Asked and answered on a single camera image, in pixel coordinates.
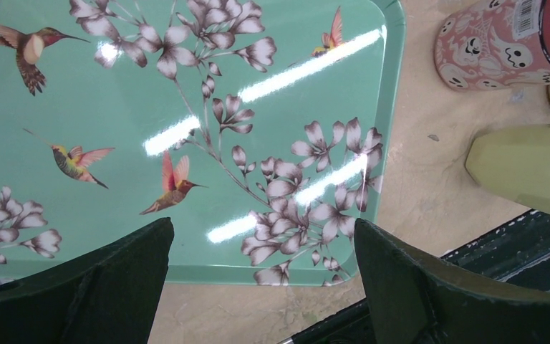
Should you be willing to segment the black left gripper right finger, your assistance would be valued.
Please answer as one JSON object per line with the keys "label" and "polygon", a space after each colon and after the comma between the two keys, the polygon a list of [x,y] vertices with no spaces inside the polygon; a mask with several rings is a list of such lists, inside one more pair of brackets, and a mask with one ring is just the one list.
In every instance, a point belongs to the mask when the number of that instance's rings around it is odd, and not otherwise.
{"label": "black left gripper right finger", "polygon": [[354,246],[378,343],[550,343],[550,292],[470,272],[364,219]]}

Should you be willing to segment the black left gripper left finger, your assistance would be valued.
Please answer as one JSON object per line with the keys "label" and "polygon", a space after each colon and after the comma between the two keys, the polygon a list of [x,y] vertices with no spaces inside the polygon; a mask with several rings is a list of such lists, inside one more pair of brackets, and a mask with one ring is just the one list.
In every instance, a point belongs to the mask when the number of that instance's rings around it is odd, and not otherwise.
{"label": "black left gripper left finger", "polygon": [[0,343],[146,343],[175,236],[169,218],[0,285]]}

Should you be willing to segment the lime green mug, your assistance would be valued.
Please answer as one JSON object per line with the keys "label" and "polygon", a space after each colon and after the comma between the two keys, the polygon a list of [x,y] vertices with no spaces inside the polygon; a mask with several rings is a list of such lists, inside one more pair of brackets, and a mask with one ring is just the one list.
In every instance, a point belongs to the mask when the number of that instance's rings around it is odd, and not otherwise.
{"label": "lime green mug", "polygon": [[465,167],[492,194],[550,214],[550,124],[509,127],[475,138]]}

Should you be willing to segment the pink skull mug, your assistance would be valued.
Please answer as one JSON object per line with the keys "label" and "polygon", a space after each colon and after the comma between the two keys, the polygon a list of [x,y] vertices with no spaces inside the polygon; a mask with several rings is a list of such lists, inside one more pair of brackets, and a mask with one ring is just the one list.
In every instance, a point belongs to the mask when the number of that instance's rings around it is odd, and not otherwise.
{"label": "pink skull mug", "polygon": [[454,90],[550,85],[550,1],[477,1],[451,14],[434,61]]}

